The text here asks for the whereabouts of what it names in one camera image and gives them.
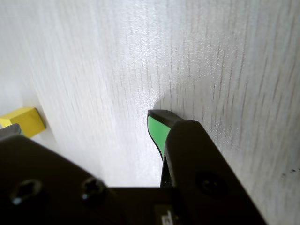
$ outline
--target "green rubber tip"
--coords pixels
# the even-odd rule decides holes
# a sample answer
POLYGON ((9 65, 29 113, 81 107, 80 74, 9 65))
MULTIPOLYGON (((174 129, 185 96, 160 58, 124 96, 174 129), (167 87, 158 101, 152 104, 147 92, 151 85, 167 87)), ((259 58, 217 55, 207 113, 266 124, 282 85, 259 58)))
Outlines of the green rubber tip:
POLYGON ((156 119, 148 116, 148 131, 153 141, 159 148, 161 156, 165 155, 165 141, 171 128, 156 119))

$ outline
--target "black screw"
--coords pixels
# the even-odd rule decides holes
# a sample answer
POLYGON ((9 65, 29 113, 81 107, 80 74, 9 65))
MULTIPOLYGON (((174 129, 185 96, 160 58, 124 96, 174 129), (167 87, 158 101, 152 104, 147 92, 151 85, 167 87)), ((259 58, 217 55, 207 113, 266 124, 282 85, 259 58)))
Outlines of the black screw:
POLYGON ((101 196, 106 190, 106 185, 103 183, 103 181, 91 177, 82 184, 82 188, 82 199, 89 200, 90 198, 101 196))
POLYGON ((42 189, 39 180, 31 179, 22 181, 11 194, 11 201, 14 205, 19 205, 27 199, 37 196, 42 189))
POLYGON ((211 172, 200 172, 196 175, 196 184, 208 195, 224 195, 227 192, 226 182, 211 172))

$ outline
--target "screw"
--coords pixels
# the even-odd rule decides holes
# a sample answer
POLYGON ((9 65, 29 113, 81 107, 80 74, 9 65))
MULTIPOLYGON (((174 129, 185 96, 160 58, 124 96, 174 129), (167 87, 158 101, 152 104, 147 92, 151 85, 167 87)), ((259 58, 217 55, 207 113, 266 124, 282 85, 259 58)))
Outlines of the screw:
POLYGON ((42 189, 42 183, 39 180, 31 179, 22 181, 11 194, 11 200, 14 205, 19 205, 37 196, 42 189))
POLYGON ((227 192, 226 182, 211 172, 198 173, 196 183, 208 195, 224 195, 227 192))
POLYGON ((103 183, 103 181, 91 177, 82 184, 82 188, 82 199, 89 200, 92 197, 101 196, 106 190, 106 185, 103 183))

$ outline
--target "wood grain texture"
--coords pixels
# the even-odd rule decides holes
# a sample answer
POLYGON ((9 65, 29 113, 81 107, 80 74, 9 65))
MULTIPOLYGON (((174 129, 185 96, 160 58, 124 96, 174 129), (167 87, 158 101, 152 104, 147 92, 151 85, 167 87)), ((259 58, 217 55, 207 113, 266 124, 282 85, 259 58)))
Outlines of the wood grain texture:
POLYGON ((197 120, 267 222, 300 223, 298 0, 1 0, 0 113, 112 186, 157 186, 147 110, 197 120))

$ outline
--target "gray object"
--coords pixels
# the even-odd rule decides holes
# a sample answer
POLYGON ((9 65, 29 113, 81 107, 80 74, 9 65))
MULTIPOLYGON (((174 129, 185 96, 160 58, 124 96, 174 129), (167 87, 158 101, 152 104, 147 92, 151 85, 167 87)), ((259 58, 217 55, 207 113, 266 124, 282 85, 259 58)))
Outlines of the gray object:
POLYGON ((11 135, 22 135, 22 129, 19 124, 15 123, 8 127, 0 129, 0 139, 11 135))

